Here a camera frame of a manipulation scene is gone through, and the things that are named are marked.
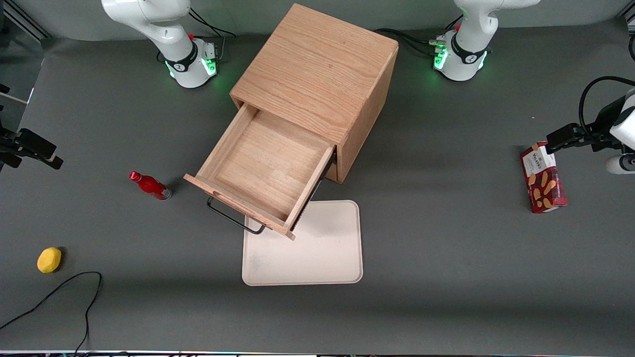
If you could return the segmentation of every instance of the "open drawer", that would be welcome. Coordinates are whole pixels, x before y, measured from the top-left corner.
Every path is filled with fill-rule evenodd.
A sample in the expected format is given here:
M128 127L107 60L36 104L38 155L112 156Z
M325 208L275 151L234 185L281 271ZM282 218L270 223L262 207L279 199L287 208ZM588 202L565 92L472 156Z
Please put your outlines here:
M294 239L292 230L326 174L334 150L335 144L325 138L244 104L196 177L185 179Z

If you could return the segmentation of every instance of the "red snack box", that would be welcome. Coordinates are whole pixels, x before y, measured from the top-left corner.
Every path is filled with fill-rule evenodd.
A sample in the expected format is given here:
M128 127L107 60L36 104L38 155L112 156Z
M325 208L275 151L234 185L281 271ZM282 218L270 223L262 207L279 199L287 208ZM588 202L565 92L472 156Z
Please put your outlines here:
M546 141L537 142L520 155L533 213L546 213L566 206L556 158L547 153L545 145Z

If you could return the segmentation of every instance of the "white tray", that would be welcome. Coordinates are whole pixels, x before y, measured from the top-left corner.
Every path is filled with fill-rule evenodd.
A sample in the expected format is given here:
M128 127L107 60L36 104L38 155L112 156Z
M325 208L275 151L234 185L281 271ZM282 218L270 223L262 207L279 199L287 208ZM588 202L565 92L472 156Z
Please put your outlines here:
M260 224L245 217L251 229ZM266 229L244 232L243 281L250 286L353 284L363 274L359 207L311 201L293 230L295 241Z

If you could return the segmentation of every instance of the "wooden cabinet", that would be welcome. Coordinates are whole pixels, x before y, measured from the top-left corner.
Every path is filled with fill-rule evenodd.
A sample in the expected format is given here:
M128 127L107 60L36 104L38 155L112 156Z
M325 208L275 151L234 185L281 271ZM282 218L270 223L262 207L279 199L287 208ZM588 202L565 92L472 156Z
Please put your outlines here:
M322 174L342 183L351 169L384 106L397 49L294 4L230 92L238 114L185 179L293 239Z

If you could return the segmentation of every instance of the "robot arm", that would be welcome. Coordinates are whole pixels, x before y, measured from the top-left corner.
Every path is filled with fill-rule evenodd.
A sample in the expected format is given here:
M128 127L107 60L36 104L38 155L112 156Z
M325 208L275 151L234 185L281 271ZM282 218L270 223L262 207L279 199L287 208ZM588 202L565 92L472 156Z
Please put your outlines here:
M437 36L439 55L434 68L453 81L466 81L482 68L486 48L498 29L497 10L520 9L540 0L454 0L463 11L460 30Z
M587 145L591 145L594 152L603 149L621 150L621 155L606 162L606 169L616 174L635 173L635 88L602 108L595 122L584 126L567 124L547 135L546 149L549 154L568 147Z
M111 19L141 32L157 46L181 86L201 86L216 74L213 44L190 39L180 24L153 24L186 16L190 0L102 0L102 6Z
M192 41L180 24L152 24L186 16L190 11L189 0L102 0L102 6L111 19L146 35L167 60L181 60L192 50Z

